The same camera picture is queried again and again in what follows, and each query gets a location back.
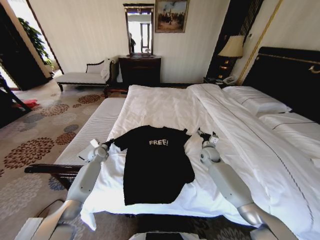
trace pillow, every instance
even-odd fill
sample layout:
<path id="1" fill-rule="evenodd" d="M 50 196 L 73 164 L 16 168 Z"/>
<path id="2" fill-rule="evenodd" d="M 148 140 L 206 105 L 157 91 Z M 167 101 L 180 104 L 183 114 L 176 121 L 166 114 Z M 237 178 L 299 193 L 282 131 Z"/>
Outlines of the pillow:
<path id="1" fill-rule="evenodd" d="M 100 72 L 101 77 L 106 81 L 110 77 L 110 64 L 111 64 L 111 61 L 112 61 L 111 59 L 106 58 L 104 60 L 103 68 L 102 68 L 102 70 Z"/>
<path id="2" fill-rule="evenodd" d="M 253 115 L 257 115 L 257 113 L 286 113 L 292 110 L 284 103 L 250 86 L 227 86 L 223 91 Z"/>
<path id="3" fill-rule="evenodd" d="M 279 113 L 259 117 L 273 131 L 304 152 L 320 168 L 320 125 L 299 114 Z"/>
<path id="4" fill-rule="evenodd" d="M 94 64 L 87 64 L 86 65 L 86 73 L 87 74 L 99 74 L 101 72 L 101 69 L 104 67 L 104 62 L 94 63 Z"/>

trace floral carpet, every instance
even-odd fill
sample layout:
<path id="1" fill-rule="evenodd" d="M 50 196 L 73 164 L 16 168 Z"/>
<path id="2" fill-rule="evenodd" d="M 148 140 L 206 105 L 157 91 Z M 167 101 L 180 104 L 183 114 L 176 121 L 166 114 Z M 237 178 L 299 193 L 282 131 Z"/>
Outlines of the floral carpet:
<path id="1" fill-rule="evenodd" d="M 37 217 L 53 201 L 66 198 L 67 191 L 55 178 L 49 174 L 24 173 L 24 169 L 33 163 L 53 164 L 104 100 L 102 88 L 65 86 L 60 92 L 54 80 L 14 93 L 21 100 L 36 99 L 39 105 L 0 129 L 1 240 L 14 239 L 28 218 Z M 110 97 L 123 97 L 116 94 Z M 94 232 L 80 217 L 71 222 L 77 227 L 76 240 L 128 240 L 135 233 L 150 231 L 194 233 L 208 240 L 249 240 L 253 229 L 223 216 L 128 217 L 103 212 L 95 214 L 95 219 Z"/>

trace mirror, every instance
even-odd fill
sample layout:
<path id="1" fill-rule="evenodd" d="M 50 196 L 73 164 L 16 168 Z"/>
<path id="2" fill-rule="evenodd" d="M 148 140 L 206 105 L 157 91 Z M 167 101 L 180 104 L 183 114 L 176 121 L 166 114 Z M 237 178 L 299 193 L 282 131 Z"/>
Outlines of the mirror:
<path id="1" fill-rule="evenodd" d="M 153 4 L 123 4 L 130 55 L 153 54 Z"/>

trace cable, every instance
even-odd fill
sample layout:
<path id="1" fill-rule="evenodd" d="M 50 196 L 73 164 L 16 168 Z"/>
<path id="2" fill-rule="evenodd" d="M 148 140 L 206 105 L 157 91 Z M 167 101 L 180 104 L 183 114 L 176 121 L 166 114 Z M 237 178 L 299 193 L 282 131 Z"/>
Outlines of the cable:
<path id="1" fill-rule="evenodd" d="M 64 203 L 65 201 L 61 200 L 61 199 L 57 199 L 54 200 L 52 203 L 50 203 L 48 206 L 46 206 L 36 217 L 38 218 L 47 208 L 49 208 L 52 204 L 54 204 L 55 202 L 60 201 L 62 203 Z"/>

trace picture frame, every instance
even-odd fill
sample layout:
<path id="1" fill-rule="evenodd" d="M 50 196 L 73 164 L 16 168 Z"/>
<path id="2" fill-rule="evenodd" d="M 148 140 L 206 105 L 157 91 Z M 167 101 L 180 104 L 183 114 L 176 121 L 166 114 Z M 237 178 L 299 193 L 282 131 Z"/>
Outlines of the picture frame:
<path id="1" fill-rule="evenodd" d="M 184 33 L 189 0 L 155 0 L 155 32 Z"/>

